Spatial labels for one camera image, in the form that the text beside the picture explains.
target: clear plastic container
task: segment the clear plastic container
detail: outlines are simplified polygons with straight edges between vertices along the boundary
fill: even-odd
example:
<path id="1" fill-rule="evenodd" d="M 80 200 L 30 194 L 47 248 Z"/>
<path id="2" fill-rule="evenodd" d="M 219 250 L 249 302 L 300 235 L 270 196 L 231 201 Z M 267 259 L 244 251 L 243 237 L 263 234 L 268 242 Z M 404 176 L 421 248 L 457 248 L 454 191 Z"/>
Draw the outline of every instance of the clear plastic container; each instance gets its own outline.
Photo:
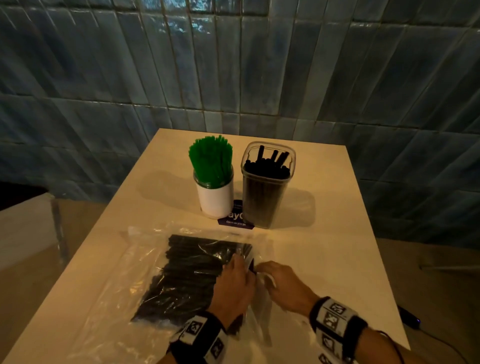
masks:
<path id="1" fill-rule="evenodd" d="M 274 160 L 277 161 L 276 168 L 286 166 L 289 168 L 287 178 L 268 178 L 253 174 L 245 169 L 245 164 L 256 162 L 261 146 L 264 146 L 262 158 L 271 159 L 275 153 Z M 278 163 L 282 153 L 287 152 L 288 156 L 283 163 Z M 295 172 L 295 151 L 281 144 L 267 142 L 252 142 L 248 144 L 241 161 L 241 172 L 243 174 L 243 220 L 259 228 L 268 229 L 275 218 L 283 193 L 288 182 Z"/>

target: purple label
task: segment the purple label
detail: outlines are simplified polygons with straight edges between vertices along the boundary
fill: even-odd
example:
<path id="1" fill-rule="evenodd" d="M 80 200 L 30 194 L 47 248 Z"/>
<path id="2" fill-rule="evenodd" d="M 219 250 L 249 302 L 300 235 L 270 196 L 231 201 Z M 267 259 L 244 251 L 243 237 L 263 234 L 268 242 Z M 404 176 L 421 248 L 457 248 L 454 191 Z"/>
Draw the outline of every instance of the purple label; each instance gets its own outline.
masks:
<path id="1" fill-rule="evenodd" d="M 242 200 L 233 200 L 233 210 L 226 218 L 219 218 L 219 225 L 235 226 L 237 228 L 253 229 L 253 225 L 243 222 Z"/>

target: cable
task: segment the cable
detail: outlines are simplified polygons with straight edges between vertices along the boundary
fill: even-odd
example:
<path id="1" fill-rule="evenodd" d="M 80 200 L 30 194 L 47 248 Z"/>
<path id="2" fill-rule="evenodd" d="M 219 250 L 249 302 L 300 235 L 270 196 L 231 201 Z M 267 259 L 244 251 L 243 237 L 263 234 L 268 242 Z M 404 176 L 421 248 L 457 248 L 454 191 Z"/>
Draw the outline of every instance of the cable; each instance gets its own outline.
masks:
<path id="1" fill-rule="evenodd" d="M 400 359 L 400 362 L 401 362 L 402 364 L 405 364 L 405 361 L 403 360 L 402 353 L 400 352 L 400 350 L 398 349 L 398 347 L 396 347 L 395 341 L 393 341 L 393 339 L 392 339 L 390 336 L 388 336 L 388 334 L 387 334 L 386 332 L 383 332 L 383 331 L 380 331 L 380 330 L 377 330 L 377 332 L 378 332 L 379 334 L 382 334 L 382 335 L 388 337 L 388 339 L 389 339 L 390 342 L 392 343 L 392 345 L 393 345 L 396 353 L 398 354 L 398 358 Z"/>
<path id="2" fill-rule="evenodd" d="M 456 352 L 458 355 L 460 355 L 460 357 L 463 359 L 463 361 L 464 361 L 466 364 L 469 364 L 468 361 L 465 359 L 465 356 L 463 356 L 462 353 L 461 353 L 455 346 L 453 346 L 452 344 L 446 342 L 445 340 L 442 340 L 442 339 L 440 339 L 440 338 L 432 335 L 431 333 L 429 333 L 429 332 L 427 332 L 427 331 L 425 331 L 425 330 L 423 330 L 423 329 L 420 329 L 420 331 L 423 332 L 425 335 L 430 336 L 432 339 L 438 340 L 438 341 L 440 341 L 441 343 L 443 343 L 443 344 L 449 346 L 450 348 L 452 348 L 453 350 L 455 350 L 455 352 Z"/>

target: right hand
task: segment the right hand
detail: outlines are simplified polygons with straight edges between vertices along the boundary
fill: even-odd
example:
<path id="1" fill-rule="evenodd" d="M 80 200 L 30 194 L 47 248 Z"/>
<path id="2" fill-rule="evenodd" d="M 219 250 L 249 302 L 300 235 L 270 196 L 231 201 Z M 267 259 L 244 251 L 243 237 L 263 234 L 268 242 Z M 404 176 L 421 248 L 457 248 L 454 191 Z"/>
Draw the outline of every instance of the right hand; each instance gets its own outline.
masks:
<path id="1" fill-rule="evenodd" d="M 273 302 L 284 310 L 308 317 L 313 305 L 320 299 L 289 266 L 270 261 L 260 263 L 255 270 L 274 278 L 276 287 L 268 276 L 265 277 L 265 287 Z"/>

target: black and white wristband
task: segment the black and white wristband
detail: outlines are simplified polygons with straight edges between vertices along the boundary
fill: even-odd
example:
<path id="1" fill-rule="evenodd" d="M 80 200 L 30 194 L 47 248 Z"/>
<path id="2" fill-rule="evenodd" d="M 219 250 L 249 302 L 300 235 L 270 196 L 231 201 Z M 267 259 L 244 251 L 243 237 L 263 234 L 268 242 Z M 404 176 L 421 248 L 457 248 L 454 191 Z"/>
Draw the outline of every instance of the black and white wristband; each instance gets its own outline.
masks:
<path id="1" fill-rule="evenodd" d="M 357 312 L 330 297 L 320 299 L 310 312 L 310 325 L 319 344 L 344 363 L 353 362 L 361 332 L 368 326 Z M 319 356 L 323 364 L 331 364 L 328 355 Z"/>
<path id="2" fill-rule="evenodd" d="M 177 364 L 219 364 L 227 350 L 228 336 L 215 315 L 203 311 L 188 320 L 171 338 L 167 352 Z"/>

